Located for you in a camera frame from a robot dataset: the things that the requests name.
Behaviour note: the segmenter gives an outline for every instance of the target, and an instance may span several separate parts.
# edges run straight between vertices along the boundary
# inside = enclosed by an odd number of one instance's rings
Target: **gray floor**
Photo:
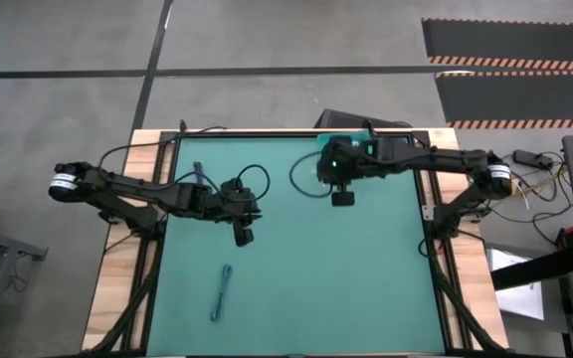
[[[142,69],[162,0],[0,0],[0,71]],[[177,0],[160,68],[425,64],[422,17],[573,22],[573,0]],[[23,294],[6,297],[0,357],[78,351],[107,230],[96,210],[52,201],[55,163],[95,162],[129,137],[140,79],[0,81],[0,232],[50,247]],[[162,79],[154,83],[145,128],[311,127],[322,109],[357,112],[415,126],[443,126],[431,76]],[[533,151],[560,148],[569,129],[460,131],[464,147]],[[119,168],[121,155],[109,165]],[[535,210],[557,210],[536,202]],[[529,218],[522,201],[502,204]],[[573,212],[541,224],[553,236]],[[530,226],[488,217],[494,244],[540,255]],[[505,316],[510,344],[525,353],[562,354],[554,286],[546,321]],[[528,328],[535,327],[536,333]]]

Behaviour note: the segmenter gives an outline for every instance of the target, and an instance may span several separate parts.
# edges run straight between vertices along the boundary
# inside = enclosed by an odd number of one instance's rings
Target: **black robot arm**
[[[98,215],[104,220],[125,220],[131,230],[151,239],[164,234],[154,206],[179,218],[230,223],[238,247],[254,239],[249,226],[261,217],[254,194],[236,178],[223,183],[214,193],[211,187],[202,184],[153,184],[107,172],[86,162],[57,164],[55,172],[49,190],[53,199],[64,203],[86,202],[99,208]],[[137,207],[121,197],[149,205]]]
[[[390,137],[375,137],[358,145],[353,145],[350,136],[331,137],[317,162],[317,179],[337,189],[331,195],[333,206],[350,206],[355,202],[354,193],[347,190],[352,180],[383,178],[409,169],[462,173],[473,179],[471,186],[451,203],[434,208],[430,234],[435,238],[454,236],[453,228],[467,214],[483,216],[478,206],[486,200],[511,195],[509,166],[492,152],[425,149]]]

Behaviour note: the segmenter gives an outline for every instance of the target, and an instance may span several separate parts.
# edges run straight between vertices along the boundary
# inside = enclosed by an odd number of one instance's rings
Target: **hazard stripe tape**
[[[454,120],[448,122],[448,126],[455,129],[573,128],[573,119]]]
[[[440,77],[508,77],[508,76],[573,76],[573,71],[501,71],[501,72],[447,72],[436,73]]]
[[[526,59],[502,59],[502,58],[477,58],[458,56],[431,56],[428,58],[431,64],[440,65],[469,65],[469,66],[493,66],[513,69],[534,70],[573,70],[573,61],[561,60],[526,60]]]
[[[552,22],[552,21],[504,21],[504,20],[480,20],[480,19],[422,18],[422,22],[426,21],[448,21],[448,22],[455,21],[455,22],[486,23],[486,24],[573,26],[573,23],[569,22]]]

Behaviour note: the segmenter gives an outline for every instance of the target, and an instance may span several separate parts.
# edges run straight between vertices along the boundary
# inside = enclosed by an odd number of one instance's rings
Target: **green mat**
[[[288,181],[292,164],[315,150],[315,137],[182,140],[176,177],[200,161],[220,184],[257,163],[272,184],[244,248],[230,225],[170,217],[148,356],[444,352],[428,262],[417,253],[424,234],[412,172],[355,182],[355,206],[332,208]],[[315,160],[294,177],[323,193]],[[255,169],[243,181],[257,194],[266,183]],[[233,274],[212,322],[224,264]]]

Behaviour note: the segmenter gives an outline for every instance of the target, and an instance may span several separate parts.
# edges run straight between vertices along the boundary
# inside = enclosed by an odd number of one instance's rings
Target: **desk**
[[[442,148],[457,148],[455,132],[452,129],[415,129],[427,130],[430,134],[431,144]],[[328,129],[280,129],[280,131],[329,131]],[[258,132],[271,132],[270,130],[258,130]],[[132,143],[155,142],[160,138],[160,130],[138,130],[134,132]],[[127,154],[124,174],[131,177],[152,179],[157,147],[131,148]],[[171,151],[167,151],[162,161],[161,177],[166,178],[170,170]],[[467,184],[463,175],[439,173],[438,182],[441,194],[445,202],[449,202],[461,193]],[[433,195],[430,187],[425,188],[427,201],[432,201]],[[463,223],[462,229],[478,234],[478,226]],[[112,226],[108,233],[107,245],[127,236],[128,231],[123,225]],[[134,265],[137,260],[139,240],[129,239],[120,246],[112,249],[103,259],[96,285],[95,298],[84,338],[83,348],[92,348],[98,343],[105,333],[111,328],[122,310],[127,304]],[[151,262],[154,250],[148,251],[146,262]],[[489,275],[483,245],[476,239],[459,236],[453,240],[453,253],[457,264],[460,285],[463,297],[471,312],[479,323],[499,344],[507,346],[501,316],[496,303],[492,282]],[[145,314],[144,304],[141,305],[136,315],[135,328],[132,332],[132,344],[138,344],[142,331],[142,320]],[[462,337],[459,334],[458,320],[451,307],[448,307],[449,326],[452,331],[453,345],[462,346]]]

